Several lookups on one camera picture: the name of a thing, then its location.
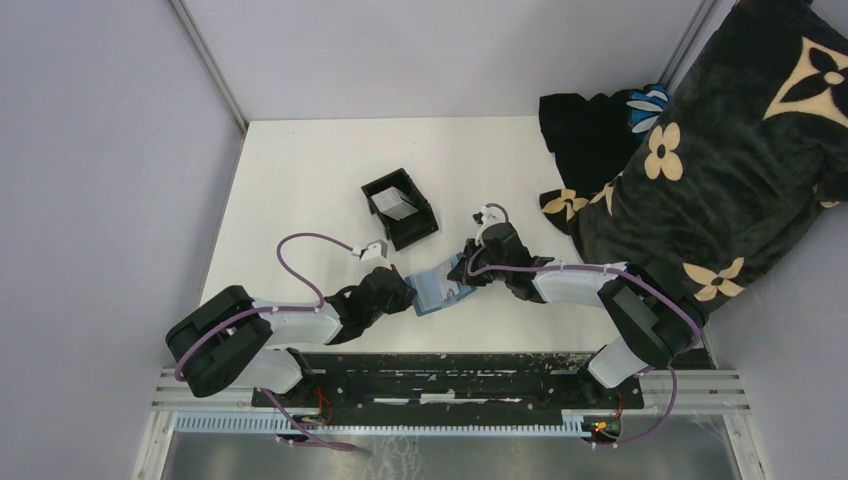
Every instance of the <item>black fabric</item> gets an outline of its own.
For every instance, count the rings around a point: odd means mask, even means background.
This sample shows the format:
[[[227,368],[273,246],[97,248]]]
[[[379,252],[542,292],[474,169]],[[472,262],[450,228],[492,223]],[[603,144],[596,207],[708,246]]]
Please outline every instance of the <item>black fabric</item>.
[[[594,194],[621,172],[644,137],[644,132],[631,132],[634,109],[627,102],[636,99],[634,92],[652,89],[665,93],[662,87],[648,85],[591,100],[577,93],[539,99],[539,126],[567,188],[582,196]]]
[[[845,199],[846,69],[848,40],[804,0],[742,0],[622,174],[540,206],[584,261],[654,257],[712,311]]]

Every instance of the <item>metal frame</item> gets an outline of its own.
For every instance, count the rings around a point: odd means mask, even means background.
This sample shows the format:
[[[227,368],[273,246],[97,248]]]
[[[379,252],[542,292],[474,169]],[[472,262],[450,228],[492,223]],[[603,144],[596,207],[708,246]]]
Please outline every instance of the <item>metal frame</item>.
[[[683,36],[680,37],[680,41],[677,42],[677,46],[674,47],[674,51],[660,75],[660,84],[669,86],[671,81],[677,77],[680,66],[683,63],[683,59],[689,54],[692,49],[692,45],[695,43],[695,39],[701,35],[707,20],[710,19],[712,13],[722,1],[723,0],[701,0],[701,3],[698,4],[698,8],[695,9],[695,13],[689,20],[689,24],[686,26]]]
[[[766,480],[766,470],[757,449],[756,427],[739,375],[733,370],[678,370],[678,392],[672,415],[722,415],[733,454],[743,480]],[[640,379],[645,407],[625,409],[623,415],[661,414],[671,397],[671,375],[667,371],[648,373]],[[147,428],[132,471],[133,480],[160,480],[170,450],[173,434],[193,426],[208,432],[284,433],[288,425],[270,408],[253,407],[253,389],[230,387],[207,398],[195,398],[185,383],[174,378],[173,369],[164,369],[156,387]],[[293,408],[292,414],[316,414],[317,409]],[[490,427],[485,429],[435,427],[418,429],[416,434],[434,435],[508,435],[508,436],[577,436],[575,421],[584,415],[612,414],[605,410],[563,410],[563,428],[557,427]],[[209,421],[208,425],[198,422]],[[355,435],[399,435],[400,428],[344,427],[316,433]]]
[[[221,67],[218,66],[218,62],[216,62],[215,57],[212,56],[212,51],[209,50],[209,45],[206,44],[206,40],[204,40],[203,35],[200,34],[200,30],[198,29],[194,18],[191,16],[191,12],[188,11],[188,7],[183,0],[165,0],[165,3],[168,4],[168,7],[171,9],[171,13],[174,14],[174,19],[176,19],[177,24],[185,34],[186,39],[191,45],[191,49],[197,56],[197,60],[200,62],[203,70],[209,76],[209,80],[212,82],[212,86],[215,88],[215,91],[218,92],[218,96],[224,103],[224,107],[226,107],[227,111],[230,113],[230,117],[233,119],[233,122],[235,122],[236,127],[238,127],[239,131],[241,131],[242,135],[244,135],[247,133],[247,125],[250,122],[247,117],[244,116],[244,112],[236,101],[233,91],[227,84],[227,80],[221,72]]]

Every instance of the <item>white wall panel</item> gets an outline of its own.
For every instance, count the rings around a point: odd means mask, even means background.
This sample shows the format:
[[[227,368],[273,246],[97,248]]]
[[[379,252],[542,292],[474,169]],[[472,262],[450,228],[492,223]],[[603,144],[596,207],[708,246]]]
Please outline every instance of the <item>white wall panel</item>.
[[[733,3],[721,1],[684,61],[687,68]],[[815,0],[813,10],[848,35],[845,0]],[[710,320],[711,346],[722,366],[742,376],[770,478],[845,478],[848,433],[834,427],[848,424],[846,238],[848,205],[839,205],[824,212],[771,272]]]
[[[2,2],[0,64],[0,478],[125,479],[239,133],[164,1]]]
[[[698,0],[187,0],[258,119],[532,115],[656,81]]]

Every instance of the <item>beige flower print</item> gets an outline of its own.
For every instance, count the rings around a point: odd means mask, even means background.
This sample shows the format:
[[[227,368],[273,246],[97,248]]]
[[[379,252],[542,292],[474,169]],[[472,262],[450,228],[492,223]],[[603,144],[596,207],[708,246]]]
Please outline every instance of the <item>beige flower print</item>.
[[[704,288],[695,294],[695,298],[699,301],[707,302],[714,299],[717,292],[721,292],[728,297],[735,297],[742,290],[745,290],[744,287],[740,287],[731,281],[739,275],[739,271],[742,270],[742,265],[744,264],[745,259],[739,257],[729,267],[718,273],[704,267],[692,265],[691,263],[684,263],[683,269],[686,270],[686,274],[689,275],[689,278],[693,282],[704,286]]]
[[[548,202],[542,211],[548,214],[554,214],[565,209],[565,220],[569,221],[574,218],[574,215],[578,210],[585,207],[588,203],[589,200],[586,200],[585,198],[578,198],[577,192],[574,190],[564,188],[560,190],[559,198],[555,198]]]
[[[618,179],[618,177],[622,175],[624,175],[624,172],[621,172],[616,175],[610,183],[604,186],[603,190],[601,190],[600,192],[598,192],[597,195],[595,195],[595,198],[589,200],[589,203],[597,203],[600,202],[602,198],[605,198],[607,200],[607,211],[610,215],[612,215],[612,194],[613,190],[615,190],[615,181]]]
[[[648,148],[651,153],[645,159],[645,173],[648,178],[655,180],[660,172],[671,181],[676,182],[683,176],[683,163],[680,157],[674,153],[674,149],[680,146],[680,127],[672,122],[663,130],[661,125],[654,128],[648,138]]]
[[[818,189],[819,189],[818,184],[813,185],[813,193],[816,193],[818,191]],[[819,202],[819,203],[824,208],[833,208],[833,207],[839,205],[839,202]]]

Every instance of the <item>purple cable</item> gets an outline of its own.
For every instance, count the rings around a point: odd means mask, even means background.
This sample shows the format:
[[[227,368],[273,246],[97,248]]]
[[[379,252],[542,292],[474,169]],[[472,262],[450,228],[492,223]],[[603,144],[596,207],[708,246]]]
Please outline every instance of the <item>purple cable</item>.
[[[180,357],[180,360],[177,362],[177,366],[174,367],[174,378],[176,378],[177,380],[179,380],[181,382],[184,382],[185,377],[183,376],[183,368],[185,368],[186,363],[188,363],[188,361],[191,359],[191,357],[195,353],[197,353],[197,351],[200,349],[200,347],[202,347],[204,344],[206,344],[206,342],[208,342],[209,339],[211,339],[215,335],[221,333],[224,329],[235,324],[236,322],[238,322],[239,320],[241,320],[243,318],[249,317],[249,316],[257,314],[257,313],[266,313],[266,312],[275,312],[275,311],[279,311],[279,312],[312,312],[312,311],[315,311],[316,309],[320,309],[321,307],[324,306],[324,295],[321,293],[321,290],[319,290],[318,287],[316,287],[314,283],[307,280],[304,276],[295,272],[291,267],[288,266],[286,261],[283,260],[283,254],[282,254],[283,245],[286,242],[288,242],[289,240],[292,240],[294,238],[300,238],[300,237],[320,238],[320,239],[326,240],[330,243],[334,243],[334,244],[336,244],[336,245],[338,245],[338,246],[340,246],[340,247],[342,247],[342,248],[344,248],[348,251],[353,251],[353,248],[349,247],[347,244],[345,244],[343,242],[340,242],[339,240],[336,240],[335,238],[328,237],[327,235],[323,235],[323,234],[320,234],[320,233],[310,233],[310,232],[295,233],[293,235],[289,235],[288,237],[280,240],[280,243],[277,244],[277,260],[280,261],[280,265],[282,265],[283,268],[285,268],[287,272],[289,272],[295,278],[297,278],[298,280],[300,280],[301,282],[306,284],[307,287],[312,289],[312,291],[315,292],[316,295],[318,295],[318,304],[315,305],[314,307],[283,305],[283,306],[280,306],[280,307],[251,308],[250,310],[245,310],[243,312],[239,312],[239,313],[233,315],[232,317],[230,317],[230,318],[224,320],[223,322],[219,323],[218,325],[216,325],[214,328],[212,328],[212,330],[209,330],[208,332],[206,332],[196,342],[194,342],[194,344],[192,344],[192,346],[189,347],[188,350],[186,350],[186,353],[183,354],[183,356]],[[289,421],[289,423],[291,423],[291,425],[294,428],[296,428],[300,433],[304,434],[307,438],[309,438],[310,440],[312,440],[314,442],[314,443],[298,442],[298,443],[294,443],[294,445],[302,446],[302,447],[327,447],[327,448],[330,448],[330,449],[333,449],[333,450],[339,450],[339,451],[342,451],[342,452],[352,452],[352,451],[356,450],[356,445],[352,445],[350,443],[326,442],[326,441],[321,440],[320,438],[316,437],[315,435],[313,435],[312,433],[307,431],[305,428],[303,428],[303,426],[301,426],[299,423],[297,423],[294,420],[294,418],[292,418],[292,416],[289,414],[289,412],[287,412],[286,409],[283,408],[283,406],[280,404],[280,402],[274,396],[273,392],[271,392],[270,390],[265,389],[265,388],[260,388],[260,390],[262,390],[262,392],[268,397],[268,399],[271,400],[271,403],[274,404],[274,406],[277,407],[277,409],[280,412],[282,412],[283,416],[286,417],[286,419]]]
[[[498,210],[500,210],[501,213],[504,214],[504,222],[509,223],[509,213],[506,212],[506,209],[503,208],[503,206],[501,204],[492,202],[492,203],[487,203],[484,206],[486,208],[497,208]]]
[[[476,277],[477,275],[480,275],[481,273],[489,272],[489,271],[492,271],[492,270],[497,270],[497,271],[501,271],[501,272],[519,272],[519,273],[554,272],[554,271],[558,271],[558,270],[582,270],[582,271],[589,271],[589,272],[610,272],[610,273],[618,275],[618,276],[624,278],[625,280],[629,281],[630,283],[637,285],[637,286],[643,288],[644,290],[646,290],[648,293],[650,293],[651,295],[656,297],[657,300],[659,300],[660,302],[665,304],[665,306],[667,306],[674,313],[676,313],[678,316],[680,316],[680,318],[682,318],[683,321],[685,321],[686,324],[689,325],[689,328],[692,329],[692,337],[693,338],[692,338],[692,342],[689,344],[689,346],[687,346],[686,349],[683,350],[684,352],[692,349],[693,347],[698,345],[698,343],[701,342],[701,329],[698,328],[698,325],[695,323],[694,320],[692,320],[692,317],[687,315],[686,312],[684,312],[683,309],[681,309],[674,302],[672,302],[670,298],[663,295],[659,290],[655,289],[654,287],[648,285],[647,282],[645,282],[641,278],[637,277],[636,275],[630,274],[628,272],[625,272],[624,270],[621,270],[621,269],[615,268],[615,267],[607,267],[607,266],[604,266],[604,265],[585,265],[585,264],[563,264],[563,265],[551,265],[551,266],[545,266],[545,267],[510,267],[510,266],[507,266],[507,265],[487,265],[483,268],[472,271],[471,265],[474,264],[474,261],[477,260],[477,256],[480,255],[480,252],[482,252],[483,249],[485,249],[485,248],[486,248],[485,246],[480,247],[479,249],[477,249],[476,252],[474,252],[473,255],[471,255],[471,258],[468,259],[468,263],[466,263],[465,270],[466,270],[466,273],[469,276]],[[652,367],[648,366],[645,369],[642,369],[639,373],[646,373],[646,372],[649,372],[651,370],[652,370]],[[657,423],[653,427],[651,427],[651,429],[648,430],[647,432],[642,433],[640,435],[637,435],[633,438],[628,438],[627,440],[624,440],[624,441],[621,441],[621,442],[616,442],[615,445],[628,445],[628,444],[637,442],[639,440],[645,439],[645,438],[653,435],[654,433],[656,433],[657,430],[659,429],[659,427],[662,426],[668,420],[668,417],[671,415],[671,411],[674,409],[674,402],[677,399],[677,374],[675,374],[674,369],[671,367],[671,365],[668,366],[668,371],[671,373],[671,399],[668,402],[668,408],[666,408],[665,414],[663,414],[663,416],[659,419],[659,421],[657,421]]]
[[[353,248],[351,248],[350,246],[348,246],[347,244],[345,244],[343,242],[336,240],[335,238],[328,237],[327,235],[324,235],[324,234],[321,234],[321,233],[311,233],[311,232],[295,233],[293,235],[289,235],[288,237],[280,240],[280,243],[277,244],[277,260],[280,261],[280,265],[282,265],[283,268],[285,268],[287,272],[292,274],[292,276],[294,278],[300,280],[307,287],[311,288],[312,291],[315,292],[315,295],[318,295],[318,305],[315,305],[315,308],[321,308],[321,307],[324,306],[324,295],[321,293],[321,290],[319,290],[318,287],[316,287],[314,283],[307,280],[306,277],[295,272],[291,267],[289,267],[289,265],[286,263],[286,261],[283,260],[283,252],[282,252],[283,245],[286,242],[288,242],[289,240],[293,240],[295,238],[300,238],[300,237],[320,238],[321,240],[326,240],[330,243],[335,243],[336,245],[338,245],[338,246],[340,246],[340,247],[342,247],[342,248],[344,248],[345,250],[348,250],[348,251],[353,251]]]
[[[647,432],[641,433],[632,438],[628,438],[627,440],[622,440],[620,442],[617,441],[612,445],[607,445],[603,443],[598,443],[597,445],[609,448],[615,448],[613,445],[629,445],[631,443],[636,443],[639,440],[644,440],[659,431],[659,428],[668,420],[668,417],[671,416],[671,411],[674,410],[674,401],[677,400],[677,374],[674,372],[674,369],[671,368],[671,365],[668,366],[668,373],[671,374],[671,399],[668,401],[668,407],[666,407],[665,413],[662,417],[660,417],[657,423],[655,423],[654,426],[651,427],[650,430],[648,430]]]

